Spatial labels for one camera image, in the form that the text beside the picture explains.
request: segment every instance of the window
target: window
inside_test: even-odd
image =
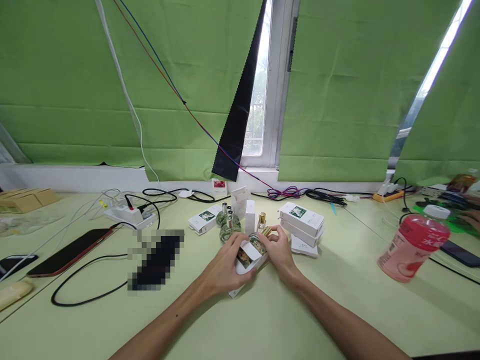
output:
[[[426,73],[425,79],[423,79],[420,89],[418,90],[415,99],[411,104],[410,110],[398,128],[398,134],[395,142],[393,143],[390,153],[390,160],[388,161],[389,169],[394,169],[397,164],[400,153],[402,152],[405,142],[407,141],[407,137],[412,129],[412,126],[414,125],[415,119],[417,118],[417,115],[424,104],[424,100],[434,83],[435,77],[437,76],[440,67],[447,56],[447,53],[449,52],[450,45],[452,45],[454,41],[457,30],[459,29],[459,26],[462,23],[462,20],[464,19],[471,2],[472,0],[462,0],[455,17],[453,18],[445,37],[443,38],[443,41],[441,42],[435,59],[433,59],[430,69]]]
[[[282,106],[288,88],[287,64],[294,13],[299,0],[267,0],[260,36],[250,114],[241,165],[278,165],[282,136]]]
[[[243,156],[262,156],[263,153],[271,22],[272,0],[267,0],[251,94],[250,114],[243,143]]]

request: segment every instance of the red wire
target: red wire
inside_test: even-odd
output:
[[[210,135],[210,133],[207,131],[206,128],[203,127],[203,125],[197,120],[197,118],[192,114],[192,112],[190,111],[189,107],[187,106],[187,104],[182,100],[182,98],[180,97],[180,95],[178,94],[178,92],[175,91],[174,87],[172,86],[172,84],[170,84],[170,82],[167,80],[167,78],[165,77],[164,73],[162,72],[162,70],[159,68],[159,66],[157,65],[157,63],[155,62],[154,58],[150,55],[149,51],[147,50],[147,48],[145,47],[144,43],[142,42],[142,40],[140,39],[139,35],[137,34],[137,32],[135,31],[134,27],[132,26],[132,24],[130,24],[130,21],[127,19],[127,17],[125,16],[124,12],[122,11],[122,9],[120,8],[119,4],[117,3],[117,0],[113,0],[113,2],[115,3],[116,7],[118,8],[118,10],[120,11],[120,13],[122,14],[123,18],[125,19],[125,21],[127,22],[128,26],[130,26],[130,29],[133,31],[133,33],[135,34],[136,38],[138,39],[138,41],[140,42],[141,46],[143,47],[143,49],[145,50],[146,54],[148,55],[148,57],[150,58],[150,60],[153,62],[153,64],[155,65],[155,67],[157,68],[157,70],[160,72],[160,74],[163,76],[163,78],[165,79],[165,81],[167,82],[167,84],[170,86],[170,88],[173,90],[173,92],[178,96],[178,98],[182,101],[183,103],[183,106],[185,106],[185,108],[187,109],[188,113],[191,115],[191,117],[196,121],[196,123],[198,125],[200,125],[200,127],[203,129],[203,131],[205,131],[212,139],[212,135]],[[269,188],[273,189],[272,186],[270,186],[269,184],[267,184],[265,181],[262,181],[260,180],[258,177],[252,175],[251,173],[249,173],[247,170],[245,170],[243,167],[241,167],[239,164],[237,164],[236,161],[234,161],[219,145],[218,145],[218,148],[221,150],[222,153],[225,154],[225,156],[227,158],[229,158],[230,160],[232,160],[241,170],[243,170],[245,173],[247,173],[248,175],[250,175],[252,178],[254,179],[257,179],[258,181],[260,181],[261,183],[267,185]]]

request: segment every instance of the hand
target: hand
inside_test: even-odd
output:
[[[462,214],[467,216],[458,215],[457,217],[469,222],[480,233],[480,210],[463,211]]]
[[[300,272],[294,263],[292,249],[290,248],[289,238],[280,225],[270,226],[278,235],[271,234],[268,238],[259,233],[258,239],[270,256],[271,262],[278,270],[280,277],[284,281],[289,281],[290,277]]]
[[[235,259],[244,240],[249,241],[246,234],[234,232],[198,277],[208,298],[238,289],[251,281],[257,273],[255,268],[243,275],[238,275],[235,270]]]

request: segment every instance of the pink drink bottle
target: pink drink bottle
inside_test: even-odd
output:
[[[389,277],[408,283],[422,264],[450,237],[445,219],[450,210],[427,205],[423,214],[405,217],[390,246],[378,258],[378,266]]]

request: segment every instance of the gold perfume bottle cap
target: gold perfume bottle cap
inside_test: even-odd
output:
[[[270,228],[270,226],[267,226],[266,228],[263,229],[261,233],[268,238],[271,232],[272,232],[272,229]]]

